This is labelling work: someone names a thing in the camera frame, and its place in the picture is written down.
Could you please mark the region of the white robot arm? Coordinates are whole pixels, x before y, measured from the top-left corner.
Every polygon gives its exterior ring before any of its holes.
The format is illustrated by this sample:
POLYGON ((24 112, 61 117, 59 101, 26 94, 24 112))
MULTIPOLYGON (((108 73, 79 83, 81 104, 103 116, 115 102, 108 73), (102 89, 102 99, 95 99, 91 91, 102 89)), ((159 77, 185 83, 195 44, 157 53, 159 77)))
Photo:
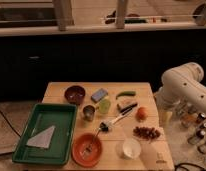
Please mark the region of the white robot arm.
POLYGON ((206 114, 206 86, 201 84, 203 77, 203 68, 195 62, 166 70, 161 76, 162 86, 155 96, 157 107, 172 109, 181 100, 186 100, 206 114))

